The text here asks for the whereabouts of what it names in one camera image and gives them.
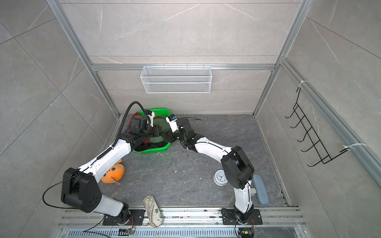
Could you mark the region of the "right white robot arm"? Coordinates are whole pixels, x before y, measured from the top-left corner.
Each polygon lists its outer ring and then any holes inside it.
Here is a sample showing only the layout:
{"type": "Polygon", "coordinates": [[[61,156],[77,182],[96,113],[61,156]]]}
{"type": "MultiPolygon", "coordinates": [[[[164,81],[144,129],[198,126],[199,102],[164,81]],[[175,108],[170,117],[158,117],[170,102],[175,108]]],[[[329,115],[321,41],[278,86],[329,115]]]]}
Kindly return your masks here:
{"type": "Polygon", "coordinates": [[[255,169],[244,150],[240,146],[220,145],[196,133],[188,117],[170,115],[166,121],[171,128],[168,132],[170,139],[178,140],[185,149],[207,155],[221,164],[228,183],[234,187],[235,218],[239,223],[248,223],[254,211],[251,183],[255,169]]]}

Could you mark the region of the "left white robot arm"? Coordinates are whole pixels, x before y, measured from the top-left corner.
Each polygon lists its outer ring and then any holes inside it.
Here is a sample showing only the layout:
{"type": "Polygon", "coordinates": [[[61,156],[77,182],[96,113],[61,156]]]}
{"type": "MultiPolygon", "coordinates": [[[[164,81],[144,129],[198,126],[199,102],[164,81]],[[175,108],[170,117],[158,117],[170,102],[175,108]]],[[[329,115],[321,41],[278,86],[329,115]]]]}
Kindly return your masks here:
{"type": "Polygon", "coordinates": [[[145,116],[136,116],[126,129],[105,151],[79,168],[69,168],[63,174],[61,201],[85,213],[104,214],[118,224],[130,219],[129,206],[103,195],[99,181],[124,156],[140,146],[144,140],[158,136],[161,129],[154,124],[155,113],[147,110],[145,116]]]}

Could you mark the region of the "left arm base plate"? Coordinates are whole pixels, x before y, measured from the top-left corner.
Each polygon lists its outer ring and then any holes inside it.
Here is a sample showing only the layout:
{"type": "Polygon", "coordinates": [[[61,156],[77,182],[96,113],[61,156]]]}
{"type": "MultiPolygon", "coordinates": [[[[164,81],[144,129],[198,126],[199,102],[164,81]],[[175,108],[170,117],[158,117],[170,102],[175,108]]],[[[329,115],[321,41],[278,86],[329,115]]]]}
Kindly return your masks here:
{"type": "Polygon", "coordinates": [[[121,215],[117,217],[105,215],[102,222],[103,226],[131,226],[133,223],[137,226],[143,224],[144,209],[129,209],[121,212],[121,215]]]}

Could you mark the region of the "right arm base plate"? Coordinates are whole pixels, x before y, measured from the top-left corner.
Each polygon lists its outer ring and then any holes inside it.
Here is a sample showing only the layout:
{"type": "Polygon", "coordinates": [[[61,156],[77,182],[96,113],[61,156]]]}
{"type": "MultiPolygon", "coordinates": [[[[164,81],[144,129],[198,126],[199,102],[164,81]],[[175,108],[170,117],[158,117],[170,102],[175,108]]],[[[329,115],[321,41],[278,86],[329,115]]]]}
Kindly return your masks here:
{"type": "Polygon", "coordinates": [[[243,225],[262,225],[263,220],[261,213],[258,209],[254,209],[253,207],[244,213],[241,213],[237,209],[227,209],[222,208],[220,210],[222,215],[222,220],[224,225],[235,225],[235,224],[243,224],[243,225]]]}

